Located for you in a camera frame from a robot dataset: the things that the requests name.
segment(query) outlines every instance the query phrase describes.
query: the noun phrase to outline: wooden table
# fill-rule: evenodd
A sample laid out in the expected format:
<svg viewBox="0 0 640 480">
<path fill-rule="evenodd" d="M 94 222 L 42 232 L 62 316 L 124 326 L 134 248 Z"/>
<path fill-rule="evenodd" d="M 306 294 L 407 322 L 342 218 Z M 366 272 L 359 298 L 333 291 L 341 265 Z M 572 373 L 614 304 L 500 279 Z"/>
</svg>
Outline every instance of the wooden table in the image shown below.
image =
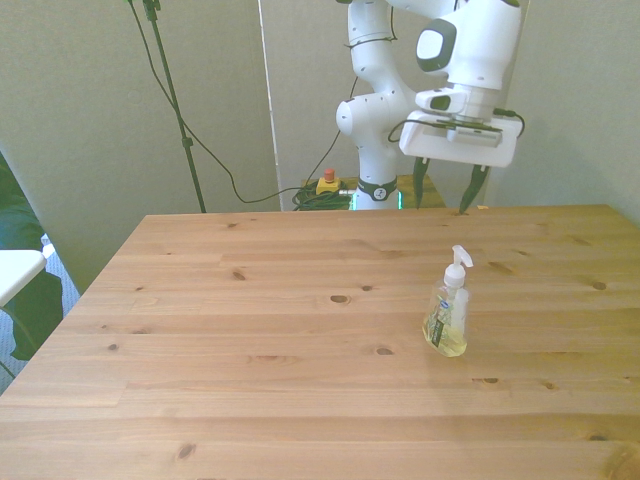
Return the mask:
<svg viewBox="0 0 640 480">
<path fill-rule="evenodd" d="M 639 442 L 640 232 L 604 206 L 147 217 L 0 398 L 12 480 L 635 480 Z"/>
</svg>

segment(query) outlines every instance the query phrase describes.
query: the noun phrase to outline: hand soap bottle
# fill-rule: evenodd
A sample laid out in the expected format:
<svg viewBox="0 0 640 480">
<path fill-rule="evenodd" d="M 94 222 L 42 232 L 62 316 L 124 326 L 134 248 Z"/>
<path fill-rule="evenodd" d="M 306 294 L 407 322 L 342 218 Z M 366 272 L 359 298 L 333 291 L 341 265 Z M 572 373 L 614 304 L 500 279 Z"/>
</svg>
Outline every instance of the hand soap bottle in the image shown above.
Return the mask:
<svg viewBox="0 0 640 480">
<path fill-rule="evenodd" d="M 465 322 L 471 294 L 464 288 L 467 267 L 473 261 L 460 245 L 453 247 L 453 263 L 447 267 L 444 280 L 436 282 L 422 331 L 429 345 L 446 357 L 457 357 L 467 349 Z"/>
</svg>

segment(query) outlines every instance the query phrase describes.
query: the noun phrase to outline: yellow liquid soap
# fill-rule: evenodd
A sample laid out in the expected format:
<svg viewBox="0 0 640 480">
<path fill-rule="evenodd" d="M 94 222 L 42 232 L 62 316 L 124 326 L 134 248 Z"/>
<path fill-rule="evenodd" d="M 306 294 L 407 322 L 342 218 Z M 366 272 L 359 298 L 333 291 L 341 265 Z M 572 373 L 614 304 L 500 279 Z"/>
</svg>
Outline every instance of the yellow liquid soap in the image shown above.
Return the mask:
<svg viewBox="0 0 640 480">
<path fill-rule="evenodd" d="M 429 332 L 428 322 L 424 323 L 422 332 L 427 339 L 427 343 L 433 348 L 438 350 L 445 357 L 459 357 L 467 349 L 467 340 L 464 338 L 464 334 L 451 325 L 444 325 L 442 327 L 442 336 L 440 337 L 440 343 L 436 347 L 433 342 L 434 331 Z"/>
</svg>

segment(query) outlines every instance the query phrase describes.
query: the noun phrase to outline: white pump nozzle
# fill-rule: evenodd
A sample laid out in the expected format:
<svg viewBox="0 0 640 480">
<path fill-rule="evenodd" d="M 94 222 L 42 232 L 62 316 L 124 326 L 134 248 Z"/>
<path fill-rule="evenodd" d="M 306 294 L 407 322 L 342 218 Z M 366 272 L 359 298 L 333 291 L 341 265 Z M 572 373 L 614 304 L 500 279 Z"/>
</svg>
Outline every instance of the white pump nozzle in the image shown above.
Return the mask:
<svg viewBox="0 0 640 480">
<path fill-rule="evenodd" d="M 448 287 L 460 288 L 464 285 L 467 272 L 461 264 L 473 267 L 473 260 L 464 248 L 456 245 L 453 247 L 453 263 L 444 272 L 444 283 Z"/>
</svg>

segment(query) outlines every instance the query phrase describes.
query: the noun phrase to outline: white table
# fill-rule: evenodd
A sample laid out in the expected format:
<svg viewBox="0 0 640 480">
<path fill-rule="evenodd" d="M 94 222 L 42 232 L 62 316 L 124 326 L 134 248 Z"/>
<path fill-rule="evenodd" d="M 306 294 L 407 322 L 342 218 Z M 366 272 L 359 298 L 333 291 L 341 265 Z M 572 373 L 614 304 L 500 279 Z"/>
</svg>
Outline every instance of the white table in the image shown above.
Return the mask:
<svg viewBox="0 0 640 480">
<path fill-rule="evenodd" d="M 0 250 L 0 307 L 4 307 L 47 264 L 37 250 Z"/>
</svg>

